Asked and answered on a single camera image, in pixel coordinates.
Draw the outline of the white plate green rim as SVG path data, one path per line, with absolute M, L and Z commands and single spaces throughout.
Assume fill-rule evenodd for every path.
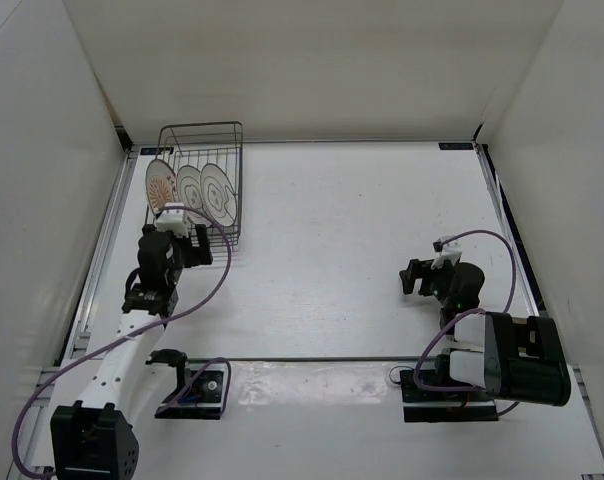
M 200 178 L 200 171 L 192 165 L 181 167 L 176 177 L 180 201 L 196 210 L 201 210 L 203 207 Z

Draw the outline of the orange sunburst pattern plate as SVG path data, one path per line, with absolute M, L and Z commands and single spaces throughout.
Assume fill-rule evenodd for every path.
M 150 211 L 157 215 L 167 203 L 176 202 L 176 174 L 169 164 L 152 160 L 145 176 L 145 191 Z

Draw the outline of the white plate dark rim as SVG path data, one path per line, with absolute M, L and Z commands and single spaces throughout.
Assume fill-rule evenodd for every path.
M 219 225 L 232 226 L 237 219 L 237 201 L 224 171 L 215 164 L 206 164 L 201 171 L 200 186 L 208 213 Z

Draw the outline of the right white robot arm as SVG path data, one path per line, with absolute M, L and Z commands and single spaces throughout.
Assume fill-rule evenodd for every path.
M 460 393 L 560 407 L 571 396 L 568 365 L 556 323 L 479 307 L 484 272 L 459 260 L 412 259 L 399 272 L 403 293 L 440 304 L 441 331 L 413 371 L 413 384 L 452 400 Z

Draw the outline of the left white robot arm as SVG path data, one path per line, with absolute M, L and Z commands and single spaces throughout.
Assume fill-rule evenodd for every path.
M 187 230 L 180 221 L 147 224 L 137 258 L 125 282 L 115 340 L 95 355 L 99 368 L 78 398 L 51 416 L 59 479 L 132 478 L 139 460 L 135 418 L 165 396 L 180 400 L 190 392 L 185 355 L 156 344 L 177 305 L 182 271 L 213 261 L 207 228 Z

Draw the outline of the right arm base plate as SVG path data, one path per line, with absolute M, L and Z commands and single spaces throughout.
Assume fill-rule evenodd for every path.
M 493 422 L 498 420 L 493 399 L 482 392 L 432 392 L 417 387 L 413 371 L 399 373 L 405 423 Z

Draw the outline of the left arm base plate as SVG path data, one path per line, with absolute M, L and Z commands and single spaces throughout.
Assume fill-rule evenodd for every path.
M 156 419 L 170 420 L 220 420 L 226 410 L 230 389 L 231 364 L 221 359 L 207 364 L 191 363 L 185 367 L 185 380 L 178 383 L 155 413 Z M 174 396 L 178 395 L 182 385 L 189 389 L 166 410 L 161 409 Z

